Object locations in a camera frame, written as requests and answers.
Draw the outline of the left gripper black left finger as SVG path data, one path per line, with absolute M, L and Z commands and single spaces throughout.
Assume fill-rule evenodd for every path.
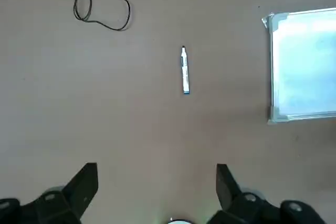
M 2 198 L 1 223 L 81 223 L 98 187 L 97 163 L 86 163 L 66 185 L 49 188 L 25 205 Z

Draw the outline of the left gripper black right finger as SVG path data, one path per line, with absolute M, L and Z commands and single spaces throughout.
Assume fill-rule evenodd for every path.
M 243 192 L 226 164 L 216 165 L 216 193 L 221 205 L 209 223 L 325 223 L 310 205 L 284 200 L 276 207 L 252 192 Z

